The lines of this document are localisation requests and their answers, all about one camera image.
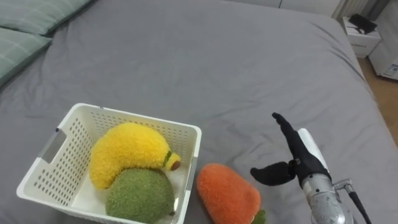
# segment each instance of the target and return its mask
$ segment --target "gray pillow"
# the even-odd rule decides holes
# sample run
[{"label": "gray pillow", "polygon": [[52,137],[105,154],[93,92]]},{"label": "gray pillow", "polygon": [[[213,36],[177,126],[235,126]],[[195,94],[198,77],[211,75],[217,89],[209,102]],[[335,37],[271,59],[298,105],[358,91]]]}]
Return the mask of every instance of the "gray pillow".
[{"label": "gray pillow", "polygon": [[0,27],[45,35],[91,0],[0,0]]},{"label": "gray pillow", "polygon": [[0,86],[49,43],[45,37],[0,28]]}]

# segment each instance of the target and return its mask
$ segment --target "metal robot arm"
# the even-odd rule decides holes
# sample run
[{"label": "metal robot arm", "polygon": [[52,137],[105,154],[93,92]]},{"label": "metal robot arm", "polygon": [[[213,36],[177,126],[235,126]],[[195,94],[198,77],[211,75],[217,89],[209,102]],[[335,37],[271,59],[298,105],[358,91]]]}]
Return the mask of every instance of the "metal robot arm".
[{"label": "metal robot arm", "polygon": [[280,125],[286,137],[293,160],[278,162],[263,169],[252,168],[251,175],[260,183],[270,186],[281,185],[298,177],[307,202],[312,209],[314,224],[354,224],[351,212],[341,203],[337,190],[347,190],[366,224],[371,224],[350,180],[342,180],[335,185],[317,144],[306,129],[295,131],[285,118],[277,113],[272,116]]}]

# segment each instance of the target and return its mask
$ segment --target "bed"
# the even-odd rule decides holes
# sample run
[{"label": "bed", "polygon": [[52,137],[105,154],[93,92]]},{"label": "bed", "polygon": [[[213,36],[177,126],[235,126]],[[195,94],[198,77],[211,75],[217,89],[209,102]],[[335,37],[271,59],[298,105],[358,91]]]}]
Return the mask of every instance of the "bed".
[{"label": "bed", "polygon": [[[223,1],[98,1],[0,93],[0,223],[89,223],[17,198],[75,103],[201,127],[197,172],[291,158],[273,120],[307,128],[334,180],[352,178],[373,223],[398,220],[398,151],[333,19]],[[267,223],[309,223],[296,181],[255,183]],[[364,223],[345,193],[343,202]],[[185,223],[211,223],[193,188]]]}]

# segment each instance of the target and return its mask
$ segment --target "plush toy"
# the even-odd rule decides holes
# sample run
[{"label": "plush toy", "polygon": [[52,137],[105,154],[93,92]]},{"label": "plush toy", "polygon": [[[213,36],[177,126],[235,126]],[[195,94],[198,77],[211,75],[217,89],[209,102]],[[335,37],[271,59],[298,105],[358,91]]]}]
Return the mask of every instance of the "plush toy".
[{"label": "plush toy", "polygon": [[250,183],[220,164],[199,172],[197,189],[215,224],[264,224],[260,193]]},{"label": "plush toy", "polygon": [[89,174],[98,190],[111,186],[116,176],[127,168],[175,170],[181,158],[172,152],[157,131],[135,123],[111,128],[91,150]]},{"label": "plush toy", "polygon": [[172,185],[161,170],[126,169],[109,188],[106,214],[154,223],[174,211]]}]

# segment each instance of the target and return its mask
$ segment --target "orange plush carrot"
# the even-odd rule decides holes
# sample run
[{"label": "orange plush carrot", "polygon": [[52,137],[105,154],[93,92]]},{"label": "orange plush carrot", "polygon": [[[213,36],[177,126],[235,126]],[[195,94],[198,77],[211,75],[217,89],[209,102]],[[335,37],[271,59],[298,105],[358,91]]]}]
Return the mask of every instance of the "orange plush carrot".
[{"label": "orange plush carrot", "polygon": [[197,189],[215,224],[265,223],[260,193],[229,167],[206,165],[199,172]]}]

